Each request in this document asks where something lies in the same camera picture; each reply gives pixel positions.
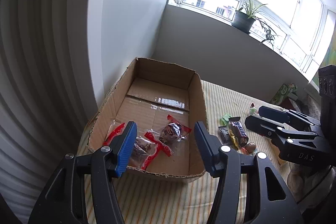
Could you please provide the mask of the white gloved right hand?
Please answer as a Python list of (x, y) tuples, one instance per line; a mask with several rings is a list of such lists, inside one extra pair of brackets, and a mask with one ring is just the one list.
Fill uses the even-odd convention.
[(287, 186), (301, 208), (314, 208), (330, 193), (335, 179), (331, 166), (304, 166), (290, 162)]

